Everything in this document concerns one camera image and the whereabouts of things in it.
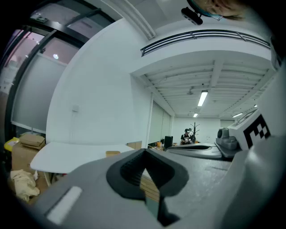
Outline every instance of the yellow object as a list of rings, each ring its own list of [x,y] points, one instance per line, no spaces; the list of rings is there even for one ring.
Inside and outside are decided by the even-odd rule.
[[[117,154],[120,154],[120,151],[106,151],[105,152],[106,157],[112,157]]]
[[[12,152],[13,146],[19,142],[18,138],[13,137],[11,140],[4,144],[4,148]]]

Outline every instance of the cardboard box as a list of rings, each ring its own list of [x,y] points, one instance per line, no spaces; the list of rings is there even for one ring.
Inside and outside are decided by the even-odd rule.
[[[117,154],[120,154],[120,151],[106,151],[105,152],[106,157],[112,157]]]
[[[142,141],[130,142],[130,143],[127,143],[127,146],[129,146],[133,149],[141,149]]]
[[[31,169],[30,163],[38,152],[38,149],[27,148],[18,142],[12,149],[12,170],[24,170],[34,174],[35,170]]]
[[[20,137],[20,142],[28,146],[40,147],[43,143],[45,144],[45,138],[38,135],[25,134]]]
[[[35,170],[31,169],[30,163],[38,152],[38,149],[25,147],[21,142],[18,142],[12,149],[12,170],[24,170],[34,174]],[[41,171],[38,171],[36,187],[40,190],[40,194],[48,188],[44,173]],[[32,204],[36,199],[37,197],[34,196],[30,199],[29,204]]]
[[[45,141],[43,141],[39,146],[26,145],[26,144],[22,143],[22,146],[24,146],[24,147],[34,148],[34,149],[37,149],[37,150],[40,150],[40,149],[43,148],[45,145],[46,145]]]

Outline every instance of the black frame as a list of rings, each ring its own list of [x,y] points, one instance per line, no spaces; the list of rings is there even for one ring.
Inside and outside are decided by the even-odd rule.
[[[254,44],[258,44],[258,45],[261,45],[263,47],[270,49],[269,42],[261,38],[257,38],[255,36],[249,35],[249,34],[231,31],[231,30],[194,30],[194,31],[172,35],[172,36],[163,38],[161,40],[158,40],[142,48],[141,53],[142,53],[142,56],[145,56],[146,54],[151,53],[164,46],[177,43],[177,42],[181,42],[184,40],[191,40],[191,39],[195,40],[199,38],[232,38],[232,39],[243,40],[245,42],[252,42]]]
[[[35,10],[39,10],[40,8],[45,7],[46,5],[50,3],[57,3],[60,0],[45,0],[36,5],[35,8],[33,8],[33,12]],[[5,142],[9,139],[13,138],[16,134],[16,130],[14,126],[11,123],[11,117],[12,117],[12,110],[13,110],[13,104],[14,99],[16,96],[17,88],[20,84],[20,81],[27,70],[29,64],[33,60],[33,57],[45,47],[45,45],[53,38],[59,38],[77,48],[81,48],[88,40],[89,38],[85,37],[84,35],[68,28],[67,26],[75,23],[76,21],[81,20],[85,17],[91,17],[96,14],[102,15],[105,19],[107,19],[110,23],[115,22],[114,19],[112,19],[109,15],[104,13],[100,8],[97,8],[93,6],[92,4],[84,1],[84,0],[73,0],[76,1],[84,6],[87,6],[91,10],[87,13],[80,14],[79,16],[72,18],[68,23],[65,25],[59,24],[58,22],[47,20],[46,22],[40,22],[35,19],[29,18],[26,20],[22,26],[20,26],[20,29],[24,30],[20,34],[20,36],[15,37],[15,39],[11,40],[9,44],[7,45],[4,55],[0,61],[0,69],[3,68],[4,64],[6,63],[8,57],[10,56],[11,52],[14,50],[14,48],[19,44],[19,42],[23,39],[24,35],[27,32],[35,32],[41,35],[44,35],[45,37],[40,41],[39,45],[36,45],[32,51],[28,54],[28,58],[24,60],[22,65],[20,66],[18,72],[16,73],[16,76],[13,81],[13,85],[11,86],[11,89],[8,94],[7,98],[7,104],[5,109],[5,119],[4,119],[4,136],[5,136]]]

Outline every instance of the gray machine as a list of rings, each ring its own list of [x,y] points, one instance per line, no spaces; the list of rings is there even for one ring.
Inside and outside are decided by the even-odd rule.
[[[66,229],[245,228],[283,177],[285,140],[261,141],[232,163],[150,149],[121,153],[75,169],[35,209],[47,225]],[[157,218],[139,189],[144,169],[160,191]]]
[[[214,143],[172,146],[166,151],[187,157],[231,160],[237,152],[248,150],[269,136],[270,131],[261,113],[254,110],[228,128],[220,128]]]

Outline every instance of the gray surface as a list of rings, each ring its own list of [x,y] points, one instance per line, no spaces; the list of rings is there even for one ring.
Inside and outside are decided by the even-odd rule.
[[[182,164],[188,170],[189,181],[183,190],[177,196],[166,199],[169,211],[180,217],[192,213],[209,196],[230,165],[230,162],[226,161],[205,160],[158,150],[153,151]],[[151,206],[151,212],[147,210],[142,201],[120,197],[106,181],[105,174],[109,166],[134,152],[136,150],[79,167],[40,196],[35,207],[39,212],[45,214],[71,186],[79,186],[83,189],[83,193],[64,222],[64,225],[69,228],[88,228],[95,222],[98,228],[106,226],[110,228],[160,226],[152,215],[155,211],[154,206]],[[115,217],[113,221],[110,221],[111,215]],[[85,218],[84,225],[80,221],[74,220],[83,216]],[[116,221],[122,218],[126,220],[121,221],[118,225]]]
[[[163,154],[183,165],[189,173],[189,180],[176,196],[165,198],[168,210],[179,217],[192,214],[217,187],[230,166],[228,161],[215,161],[185,157],[176,154]]]
[[[249,152],[238,152],[229,168],[225,161],[153,150],[182,164],[189,172],[183,190],[166,199],[169,211],[183,216],[167,228],[246,228],[267,207],[286,173],[285,141],[286,137],[260,141]],[[83,194],[65,219],[65,228],[162,228],[142,201],[121,198],[107,184],[109,166],[134,152],[74,170],[40,196],[35,205],[38,213],[47,213],[71,186],[80,186]]]
[[[208,149],[191,149],[186,147],[198,146],[203,145],[209,147]],[[166,150],[168,153],[179,154],[187,157],[198,157],[198,158],[206,158],[206,159],[219,159],[222,157],[221,152],[219,151],[218,147],[214,143],[207,143],[207,144],[189,144],[189,145],[178,145],[172,146]]]

